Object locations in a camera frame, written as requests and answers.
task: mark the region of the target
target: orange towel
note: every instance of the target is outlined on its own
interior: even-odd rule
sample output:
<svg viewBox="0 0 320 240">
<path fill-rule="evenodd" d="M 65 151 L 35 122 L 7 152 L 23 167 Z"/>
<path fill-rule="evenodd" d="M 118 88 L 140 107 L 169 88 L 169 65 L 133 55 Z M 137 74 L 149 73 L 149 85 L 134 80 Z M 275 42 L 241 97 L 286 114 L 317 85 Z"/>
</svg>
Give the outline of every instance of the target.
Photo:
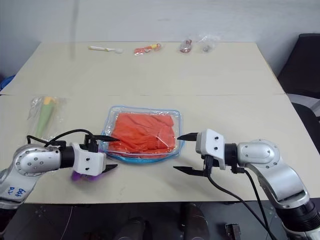
<svg viewBox="0 0 320 240">
<path fill-rule="evenodd" d="M 176 144 L 173 125 L 171 116 L 167 114 L 119 113 L 111 136 L 120 141 L 110 142 L 108 150 L 131 154 L 170 153 Z M 134 157 L 149 159 L 160 156 Z"/>
</svg>

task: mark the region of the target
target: gray floor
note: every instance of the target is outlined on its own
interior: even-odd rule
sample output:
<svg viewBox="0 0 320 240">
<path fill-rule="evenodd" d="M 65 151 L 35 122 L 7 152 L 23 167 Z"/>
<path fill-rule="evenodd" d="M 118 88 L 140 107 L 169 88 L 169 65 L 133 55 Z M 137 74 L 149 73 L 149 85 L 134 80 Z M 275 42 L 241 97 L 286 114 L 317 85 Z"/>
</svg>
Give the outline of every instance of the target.
<svg viewBox="0 0 320 240">
<path fill-rule="evenodd" d="M 315 199 L 318 209 L 320 200 Z M 211 240 L 226 240 L 224 225 L 237 223 L 242 240 L 269 240 L 266 231 L 241 203 L 196 202 L 209 225 Z M 256 201 L 248 203 L 257 213 Z M 263 201 L 271 231 L 279 240 L 287 240 L 281 221 L 268 201 Z M 72 209 L 69 225 L 63 237 L 86 239 L 89 232 L 100 232 L 105 240 L 132 217 L 144 217 L 152 225 L 154 240 L 180 240 L 178 230 L 180 203 L 128 203 L 77 205 Z M 16 213 L 5 234 L 6 240 L 60 240 L 70 216 L 70 205 L 24 204 Z"/>
</svg>

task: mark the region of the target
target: white table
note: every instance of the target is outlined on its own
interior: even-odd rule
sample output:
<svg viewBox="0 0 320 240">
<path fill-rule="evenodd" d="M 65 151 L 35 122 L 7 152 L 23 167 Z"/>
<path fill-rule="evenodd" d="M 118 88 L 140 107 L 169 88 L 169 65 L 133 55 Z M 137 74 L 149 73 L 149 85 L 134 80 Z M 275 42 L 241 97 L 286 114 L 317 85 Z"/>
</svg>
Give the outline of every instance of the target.
<svg viewBox="0 0 320 240">
<path fill-rule="evenodd" d="M 89 45 L 123 48 L 122 54 L 88 50 Z M 179 43 L 134 56 L 146 42 L 42 43 L 6 95 L 197 96 L 283 94 L 255 43 L 219 43 L 210 53 Z"/>
<path fill-rule="evenodd" d="M 14 151 L 25 142 L 27 117 L 32 96 L 0 96 L 0 169 L 12 161 Z M 100 133 L 108 110 L 113 105 L 144 106 L 177 109 L 183 116 L 184 133 L 212 128 L 224 134 L 228 143 L 254 139 L 275 142 L 283 159 L 302 178 L 312 197 L 320 197 L 318 187 L 319 154 L 301 120 L 284 94 L 277 95 L 216 95 L 216 96 L 74 96 L 67 105 L 64 132 L 84 128 Z M 65 139 L 83 141 L 82 134 Z M 186 142 L 181 156 L 150 165 L 119 166 L 95 182 L 72 182 L 70 169 L 48 172 L 40 178 L 28 203 L 131 203 L 168 201 L 233 201 L 234 198 L 215 189 L 200 176 L 189 176 L 173 166 L 203 167 L 195 152 L 195 143 Z M 229 169 L 215 169 L 213 178 L 223 187 L 254 200 L 254 192 L 244 174 L 232 174 Z M 266 199 L 259 187 L 261 198 Z"/>
</svg>

